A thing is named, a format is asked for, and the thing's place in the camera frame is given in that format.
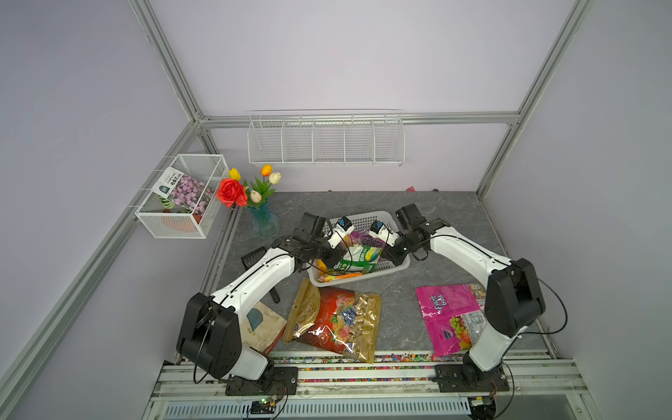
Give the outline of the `purple grape candy bag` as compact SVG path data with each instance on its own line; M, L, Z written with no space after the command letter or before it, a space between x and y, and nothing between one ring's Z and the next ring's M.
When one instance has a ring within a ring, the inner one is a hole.
M362 245L381 249L387 246L384 241L374 238L367 232L353 231L348 237L351 245Z

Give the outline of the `green Fox's candy bag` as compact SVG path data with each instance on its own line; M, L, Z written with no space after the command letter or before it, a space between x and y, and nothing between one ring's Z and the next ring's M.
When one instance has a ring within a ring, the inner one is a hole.
M338 272L372 272L383 253L383 248L353 245L348 248L339 264L334 268Z

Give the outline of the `white plastic perforated basket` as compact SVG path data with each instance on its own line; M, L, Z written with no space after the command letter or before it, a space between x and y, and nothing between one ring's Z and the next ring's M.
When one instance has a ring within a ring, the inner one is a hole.
M342 285L360 278L376 278L410 266L411 259L392 262L383 256L386 240L398 238L397 224L385 211L360 213L330 220L332 225L323 228L323 236L343 255L336 259L336 266L328 269L319 266L318 260L306 264L310 282L316 287Z

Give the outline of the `pink fruit candy bag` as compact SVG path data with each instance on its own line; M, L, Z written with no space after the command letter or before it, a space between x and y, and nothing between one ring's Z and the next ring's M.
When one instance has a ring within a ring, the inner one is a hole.
M485 299L476 299L463 285L416 288L416 296L437 356L468 351L485 326Z

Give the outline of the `large gold red candy bag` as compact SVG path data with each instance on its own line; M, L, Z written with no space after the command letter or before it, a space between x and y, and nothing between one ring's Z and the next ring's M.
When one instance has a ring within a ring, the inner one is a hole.
M317 287L305 278L287 318L283 342L353 358L375 360L383 300L377 293Z

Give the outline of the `yellow mango candy bag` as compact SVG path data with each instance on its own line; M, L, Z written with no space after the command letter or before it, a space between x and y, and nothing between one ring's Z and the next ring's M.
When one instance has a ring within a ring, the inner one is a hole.
M329 269L328 269L327 266L323 263L322 260L318 259L318 260L315 262L315 264L316 264L318 270L319 270L321 273L323 273L323 274L327 274L327 273L328 273Z

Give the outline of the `orange Fox's candy bag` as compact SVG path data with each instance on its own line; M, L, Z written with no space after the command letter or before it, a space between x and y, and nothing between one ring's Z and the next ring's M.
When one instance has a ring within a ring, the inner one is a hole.
M359 276L362 276L361 272L347 272L345 274L325 274L321 276L317 282L320 284L326 284L326 283L331 283L334 281L341 281L341 280L347 280L350 278L358 278Z

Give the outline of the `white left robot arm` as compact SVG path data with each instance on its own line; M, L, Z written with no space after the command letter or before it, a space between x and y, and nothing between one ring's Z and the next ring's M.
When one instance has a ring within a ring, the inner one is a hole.
M324 234L326 223L321 216L304 213L292 234L273 241L261 258L233 282L211 295L193 295L178 333L177 353L216 379L263 378L271 362L243 344L241 324L271 289L302 266L316 260L336 266L344 255L339 245L354 230L353 222L343 216Z

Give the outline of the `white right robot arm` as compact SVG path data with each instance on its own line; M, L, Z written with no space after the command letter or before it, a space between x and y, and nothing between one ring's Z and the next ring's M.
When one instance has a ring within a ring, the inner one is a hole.
M515 339L545 313L541 280L534 265L524 258L514 261L487 250L445 220L427 220L414 204L395 215L401 222L400 232L381 222L369 229L371 236L387 244L384 259L399 265L419 250L432 252L460 266L484 287L486 324L467 352L465 365L474 372L495 371Z

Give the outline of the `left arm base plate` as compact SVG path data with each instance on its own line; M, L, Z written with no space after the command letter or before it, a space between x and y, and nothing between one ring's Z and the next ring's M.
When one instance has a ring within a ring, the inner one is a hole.
M294 396L299 385L299 369L296 367L270 367L258 380L240 376L227 379L227 397Z

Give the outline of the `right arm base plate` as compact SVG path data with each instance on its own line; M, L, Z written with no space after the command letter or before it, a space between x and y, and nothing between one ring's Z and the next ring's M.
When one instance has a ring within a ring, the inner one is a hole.
M510 390L509 380L502 364L490 371L481 371L469 364L441 364L435 367L435 377L432 381L439 385L441 393L494 394Z

